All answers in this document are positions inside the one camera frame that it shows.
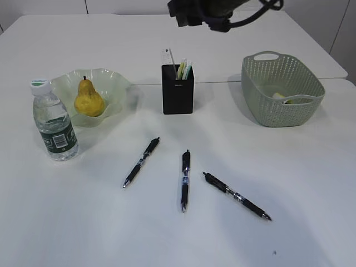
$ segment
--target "wavy glass bowl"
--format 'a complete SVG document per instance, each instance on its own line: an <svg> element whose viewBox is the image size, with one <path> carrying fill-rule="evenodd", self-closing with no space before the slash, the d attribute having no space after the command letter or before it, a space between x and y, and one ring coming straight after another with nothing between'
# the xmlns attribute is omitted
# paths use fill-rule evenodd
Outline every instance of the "wavy glass bowl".
<svg viewBox="0 0 356 267"><path fill-rule="evenodd" d="M104 112L97 117L89 117L78 113L74 108L74 100L78 94L78 85L83 77L92 81L95 90L105 102ZM117 72L104 68L95 70L75 70L51 81L53 93L65 104L72 124L75 126L95 127L104 118L122 111L126 100L126 89L131 85L127 79Z"/></svg>

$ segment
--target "plastic basket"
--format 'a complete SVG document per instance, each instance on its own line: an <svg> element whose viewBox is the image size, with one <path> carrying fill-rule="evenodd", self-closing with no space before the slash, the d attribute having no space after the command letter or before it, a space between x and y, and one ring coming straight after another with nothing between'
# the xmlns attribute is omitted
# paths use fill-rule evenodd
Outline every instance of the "plastic basket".
<svg viewBox="0 0 356 267"><path fill-rule="evenodd" d="M277 58L256 59L264 54L274 54ZM302 125L314 114L325 95L323 85L300 60L273 51L245 57L241 78L251 113L267 127ZM274 99L274 93L285 98Z"/></svg>

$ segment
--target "yellow pear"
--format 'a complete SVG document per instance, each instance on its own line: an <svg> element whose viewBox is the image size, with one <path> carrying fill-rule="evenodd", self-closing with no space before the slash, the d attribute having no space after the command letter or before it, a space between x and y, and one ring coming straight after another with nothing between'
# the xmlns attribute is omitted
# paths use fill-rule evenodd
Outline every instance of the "yellow pear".
<svg viewBox="0 0 356 267"><path fill-rule="evenodd" d="M74 101L74 108L78 113L90 117L96 117L104 112L105 104L94 85L84 76L84 80L79 83L78 95Z"/></svg>

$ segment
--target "pen holder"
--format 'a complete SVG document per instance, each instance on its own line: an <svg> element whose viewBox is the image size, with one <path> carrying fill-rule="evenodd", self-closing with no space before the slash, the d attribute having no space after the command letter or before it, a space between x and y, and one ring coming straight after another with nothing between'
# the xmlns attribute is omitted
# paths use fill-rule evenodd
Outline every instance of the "pen holder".
<svg viewBox="0 0 356 267"><path fill-rule="evenodd" d="M176 80L172 65L162 65L162 95L163 113L191 114L193 113L194 73L189 72L187 80Z"/></svg>

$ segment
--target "plastic bottle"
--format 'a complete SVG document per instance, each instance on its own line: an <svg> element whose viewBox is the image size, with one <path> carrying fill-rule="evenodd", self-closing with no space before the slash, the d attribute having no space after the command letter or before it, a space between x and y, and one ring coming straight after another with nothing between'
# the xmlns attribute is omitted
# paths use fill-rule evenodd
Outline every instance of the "plastic bottle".
<svg viewBox="0 0 356 267"><path fill-rule="evenodd" d="M51 158L65 161L78 153L78 141L62 101L48 80L33 80L33 118Z"/></svg>

